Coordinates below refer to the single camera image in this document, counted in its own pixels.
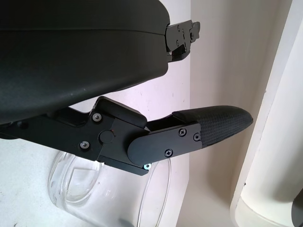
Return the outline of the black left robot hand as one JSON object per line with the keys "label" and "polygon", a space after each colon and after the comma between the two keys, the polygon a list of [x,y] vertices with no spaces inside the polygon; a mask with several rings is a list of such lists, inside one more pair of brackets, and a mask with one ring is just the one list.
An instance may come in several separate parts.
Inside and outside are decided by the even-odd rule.
{"label": "black left robot hand", "polygon": [[235,106],[175,111],[153,121],[106,97],[166,74],[199,38],[171,24],[158,0],[3,0],[0,136],[136,175],[248,128]]}

